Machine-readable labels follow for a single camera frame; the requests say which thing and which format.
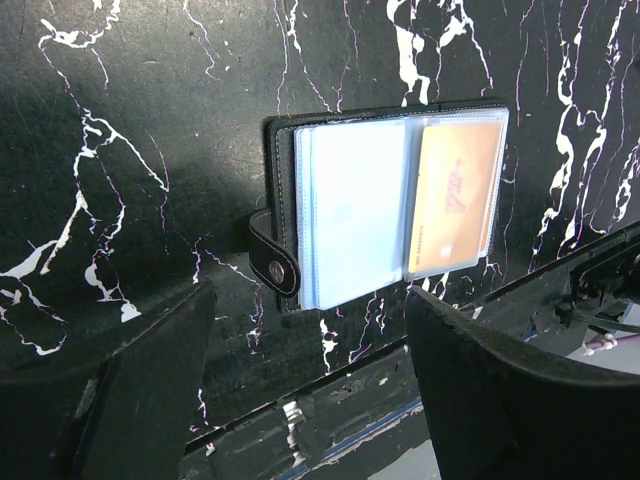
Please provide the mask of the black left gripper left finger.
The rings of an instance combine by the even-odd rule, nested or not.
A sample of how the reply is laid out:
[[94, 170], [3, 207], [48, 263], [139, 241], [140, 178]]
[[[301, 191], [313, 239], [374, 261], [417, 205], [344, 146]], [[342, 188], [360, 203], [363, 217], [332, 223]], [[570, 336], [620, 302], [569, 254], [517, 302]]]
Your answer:
[[4, 479], [176, 479], [216, 293], [202, 281], [77, 346], [1, 372]]

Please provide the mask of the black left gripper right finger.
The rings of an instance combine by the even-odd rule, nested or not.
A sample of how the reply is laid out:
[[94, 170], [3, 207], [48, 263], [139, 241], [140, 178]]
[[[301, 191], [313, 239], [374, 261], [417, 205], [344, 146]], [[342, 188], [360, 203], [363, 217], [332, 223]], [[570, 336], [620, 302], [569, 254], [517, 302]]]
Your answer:
[[420, 287], [405, 311], [441, 478], [638, 478], [638, 376], [486, 328]]

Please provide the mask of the gold VIP card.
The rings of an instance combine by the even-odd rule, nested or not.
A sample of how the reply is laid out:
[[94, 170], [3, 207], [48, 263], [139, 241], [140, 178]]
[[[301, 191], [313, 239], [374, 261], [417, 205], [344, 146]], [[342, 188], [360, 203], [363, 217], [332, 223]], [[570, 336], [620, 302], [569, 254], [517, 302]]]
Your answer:
[[406, 274], [464, 268], [480, 257], [504, 120], [444, 117], [422, 129]]

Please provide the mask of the blue credit card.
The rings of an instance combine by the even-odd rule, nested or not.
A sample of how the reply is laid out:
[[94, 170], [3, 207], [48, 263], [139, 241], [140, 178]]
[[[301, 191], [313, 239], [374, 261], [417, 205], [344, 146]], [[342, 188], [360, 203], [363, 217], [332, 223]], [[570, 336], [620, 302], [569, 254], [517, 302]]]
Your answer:
[[[420, 137], [431, 120], [497, 115], [502, 146], [475, 264], [406, 274]], [[475, 266], [492, 248], [510, 112], [495, 99], [275, 117], [270, 204], [250, 219], [249, 263], [284, 311], [330, 310], [398, 282]]]

